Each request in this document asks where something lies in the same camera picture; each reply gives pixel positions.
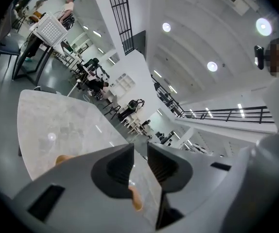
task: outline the white shelving unit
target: white shelving unit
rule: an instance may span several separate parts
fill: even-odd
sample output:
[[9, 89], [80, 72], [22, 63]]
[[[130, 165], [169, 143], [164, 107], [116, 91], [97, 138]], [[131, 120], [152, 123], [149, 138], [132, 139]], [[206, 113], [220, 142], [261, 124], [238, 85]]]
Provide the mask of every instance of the white shelving unit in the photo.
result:
[[130, 91], [135, 86], [135, 82], [125, 73], [116, 79], [112, 86], [111, 92], [121, 98], [124, 94]]

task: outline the round ceiling light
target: round ceiling light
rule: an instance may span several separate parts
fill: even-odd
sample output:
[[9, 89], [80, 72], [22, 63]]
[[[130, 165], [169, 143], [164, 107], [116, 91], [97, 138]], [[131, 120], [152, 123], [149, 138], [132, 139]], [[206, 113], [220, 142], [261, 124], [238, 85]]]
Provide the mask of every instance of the round ceiling light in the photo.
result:
[[171, 30], [171, 26], [169, 23], [165, 22], [163, 25], [162, 25], [162, 28], [165, 32], [170, 32]]
[[270, 25], [269, 21], [267, 21], [265, 18], [259, 18], [256, 21], [256, 28], [257, 28], [257, 31], [261, 35], [264, 35], [264, 36], [268, 36], [272, 32], [271, 25]]
[[210, 61], [208, 63], [208, 69], [211, 71], [211, 72], [215, 72], [217, 70], [217, 64], [213, 61]]

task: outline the gray table top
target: gray table top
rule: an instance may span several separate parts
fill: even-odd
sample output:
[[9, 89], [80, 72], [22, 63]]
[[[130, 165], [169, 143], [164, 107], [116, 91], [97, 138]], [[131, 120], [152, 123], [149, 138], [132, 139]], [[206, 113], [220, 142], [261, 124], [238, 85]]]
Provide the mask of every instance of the gray table top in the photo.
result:
[[[54, 167], [59, 155], [77, 156], [127, 143], [94, 104], [33, 90], [20, 94], [17, 132], [32, 180]], [[130, 180], [144, 202], [140, 213], [154, 225], [161, 187], [137, 151]]]

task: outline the black railing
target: black railing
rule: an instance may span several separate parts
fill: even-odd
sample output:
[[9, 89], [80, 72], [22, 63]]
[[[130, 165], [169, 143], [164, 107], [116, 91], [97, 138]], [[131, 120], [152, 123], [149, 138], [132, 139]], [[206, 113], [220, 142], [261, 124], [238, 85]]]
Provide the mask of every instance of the black railing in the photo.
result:
[[180, 107], [179, 103], [175, 101], [174, 98], [172, 98], [171, 94], [167, 92], [167, 90], [160, 85], [160, 83], [154, 79], [154, 77], [151, 75], [155, 89], [157, 91], [157, 95], [159, 99], [173, 112], [174, 115], [177, 117], [181, 116], [184, 113], [184, 110], [182, 107]]
[[129, 0], [110, 0], [110, 4], [114, 12], [124, 53], [128, 54], [134, 50]]
[[180, 117], [199, 120], [232, 122], [275, 123], [267, 106], [232, 108], [221, 110], [184, 111]]

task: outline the gray floor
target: gray floor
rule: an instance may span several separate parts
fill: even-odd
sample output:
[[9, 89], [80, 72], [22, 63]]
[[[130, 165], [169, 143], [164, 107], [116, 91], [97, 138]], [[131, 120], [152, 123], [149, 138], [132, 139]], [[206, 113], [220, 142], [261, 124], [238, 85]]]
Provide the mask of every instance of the gray floor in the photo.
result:
[[[23, 44], [25, 39], [19, 35], [16, 37]], [[39, 58], [41, 54], [41, 51], [38, 51], [35, 58]], [[15, 57], [12, 58], [10, 67], [6, 72], [8, 60], [9, 56], [7, 55], [0, 57], [0, 192], [13, 198], [19, 190], [31, 181], [23, 159], [17, 155], [17, 104], [21, 91], [33, 89], [34, 85], [26, 78], [12, 81], [11, 75]], [[31, 64], [24, 64], [24, 66], [33, 68], [31, 65], [35, 65], [35, 63], [36, 61]], [[54, 88], [63, 95], [67, 95], [72, 88], [68, 81], [70, 76], [69, 70], [61, 62], [50, 58], [43, 70], [39, 84]], [[84, 93], [83, 91], [75, 91], [72, 97], [83, 99], [82, 95]], [[91, 102], [100, 109], [107, 103], [107, 101], [96, 101], [93, 99]], [[137, 151], [141, 155], [147, 155], [147, 138], [145, 136], [139, 136], [134, 140], [135, 135], [128, 135], [128, 129], [123, 125], [119, 125], [117, 118], [110, 122], [128, 141], [133, 140]]]

